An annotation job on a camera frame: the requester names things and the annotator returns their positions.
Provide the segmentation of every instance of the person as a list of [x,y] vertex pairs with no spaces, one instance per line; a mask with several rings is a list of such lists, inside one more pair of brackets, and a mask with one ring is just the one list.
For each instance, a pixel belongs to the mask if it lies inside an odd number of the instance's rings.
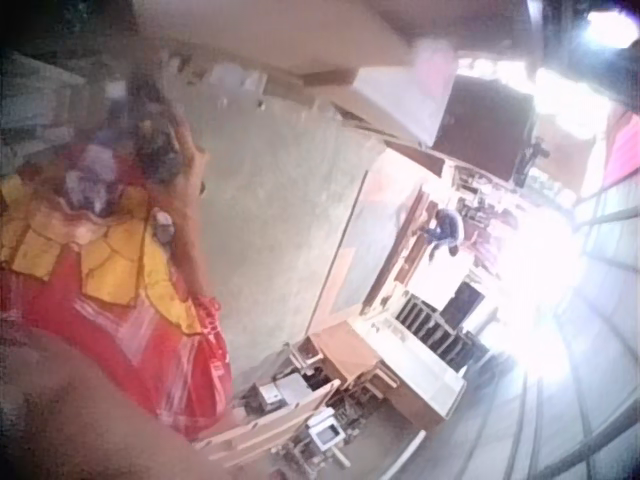
[[433,244],[429,253],[429,261],[432,262],[435,254],[442,247],[448,247],[452,257],[458,255],[460,244],[464,240],[464,226],[460,214],[449,208],[440,208],[436,212],[436,228],[428,228],[427,224],[418,228],[418,232],[427,237]]
[[200,245],[209,157],[169,118],[182,158],[171,179],[101,141],[2,180],[0,316],[87,357],[192,440],[225,412],[231,370]]

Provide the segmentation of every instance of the plaid fabric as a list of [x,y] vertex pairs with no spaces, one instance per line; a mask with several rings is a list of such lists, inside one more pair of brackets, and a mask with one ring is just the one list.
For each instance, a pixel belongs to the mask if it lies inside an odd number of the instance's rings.
[[231,395],[218,302],[192,299],[202,333],[185,335],[143,293],[134,307],[82,295],[79,271],[78,254],[68,247],[48,282],[0,271],[2,312],[83,352],[138,405],[187,438],[213,426]]

